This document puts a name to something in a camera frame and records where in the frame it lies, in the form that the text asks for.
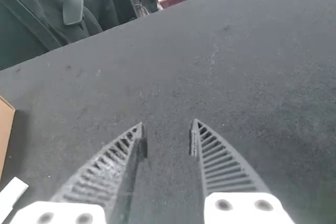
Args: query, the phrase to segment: chair backrest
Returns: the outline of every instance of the chair backrest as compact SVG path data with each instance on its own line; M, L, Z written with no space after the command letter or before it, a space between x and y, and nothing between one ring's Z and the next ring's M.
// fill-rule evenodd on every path
M40 0L0 0L0 69L61 46Z

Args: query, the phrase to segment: cardboard box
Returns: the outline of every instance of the cardboard box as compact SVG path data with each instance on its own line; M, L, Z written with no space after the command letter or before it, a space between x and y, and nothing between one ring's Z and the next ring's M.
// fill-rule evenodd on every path
M15 109L0 96L0 180L5 164L9 136L11 134Z

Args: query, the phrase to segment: black office chair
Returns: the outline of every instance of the black office chair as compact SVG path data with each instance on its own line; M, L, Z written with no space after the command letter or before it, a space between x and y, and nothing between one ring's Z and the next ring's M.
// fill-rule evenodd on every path
M46 15L49 10L42 8L43 2L62 8L61 25L71 33L71 41L47 19L57 14ZM0 28L0 70L102 32L83 0L0 0Z

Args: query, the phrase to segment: white object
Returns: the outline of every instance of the white object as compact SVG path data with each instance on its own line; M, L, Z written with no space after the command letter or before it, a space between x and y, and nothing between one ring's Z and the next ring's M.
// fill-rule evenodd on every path
M10 224L106 224L98 205L37 201L17 212Z
M14 177L8 185L0 192L0 224L13 210L15 202L27 190L28 185L22 180Z
M205 224L294 224L281 202L267 193L212 193L204 202Z

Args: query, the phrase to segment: dark gray table surface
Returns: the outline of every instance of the dark gray table surface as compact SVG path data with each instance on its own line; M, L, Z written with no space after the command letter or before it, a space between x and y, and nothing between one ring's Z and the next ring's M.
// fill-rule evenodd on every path
M250 162L296 223L335 223L336 0L191 0L0 72L17 109L2 185L47 200L142 121L130 223L202 223L188 128Z

